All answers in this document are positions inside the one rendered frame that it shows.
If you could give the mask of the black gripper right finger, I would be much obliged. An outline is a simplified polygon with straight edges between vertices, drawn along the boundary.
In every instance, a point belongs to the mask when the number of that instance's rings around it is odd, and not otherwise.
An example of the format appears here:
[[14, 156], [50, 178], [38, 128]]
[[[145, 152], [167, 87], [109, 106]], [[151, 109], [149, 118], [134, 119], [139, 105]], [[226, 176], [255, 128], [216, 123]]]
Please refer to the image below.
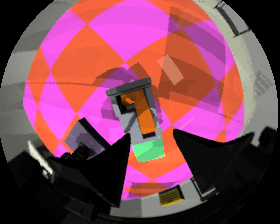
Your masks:
[[234, 163], [237, 153], [241, 153], [247, 144], [252, 143], [255, 132], [246, 133], [229, 142], [219, 142], [215, 139], [195, 136], [194, 133], [184, 132], [181, 129], [172, 129], [176, 146], [185, 158], [201, 194], [214, 189], [214, 184]]

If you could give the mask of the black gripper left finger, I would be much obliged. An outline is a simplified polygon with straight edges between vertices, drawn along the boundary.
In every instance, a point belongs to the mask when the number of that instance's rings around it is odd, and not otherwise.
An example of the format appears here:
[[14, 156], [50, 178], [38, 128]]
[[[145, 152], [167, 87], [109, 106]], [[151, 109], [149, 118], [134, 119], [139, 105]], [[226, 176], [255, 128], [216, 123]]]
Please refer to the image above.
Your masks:
[[67, 181], [91, 188], [106, 203], [111, 203], [111, 207], [119, 208], [130, 158], [130, 143], [130, 133], [125, 133], [110, 147], [86, 161], [54, 156], [46, 159], [56, 174]]

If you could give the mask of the orange l-shaped part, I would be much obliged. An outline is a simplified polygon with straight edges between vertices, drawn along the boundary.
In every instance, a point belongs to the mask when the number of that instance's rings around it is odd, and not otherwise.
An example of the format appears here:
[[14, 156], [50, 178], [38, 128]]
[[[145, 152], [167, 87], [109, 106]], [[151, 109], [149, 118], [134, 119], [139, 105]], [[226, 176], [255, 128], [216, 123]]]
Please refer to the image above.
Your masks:
[[120, 97], [121, 102], [125, 107], [135, 104], [142, 133], [154, 132], [156, 127], [154, 121], [152, 121], [151, 118], [149, 103], [147, 103], [144, 88], [137, 89], [137, 91], [120, 94]]

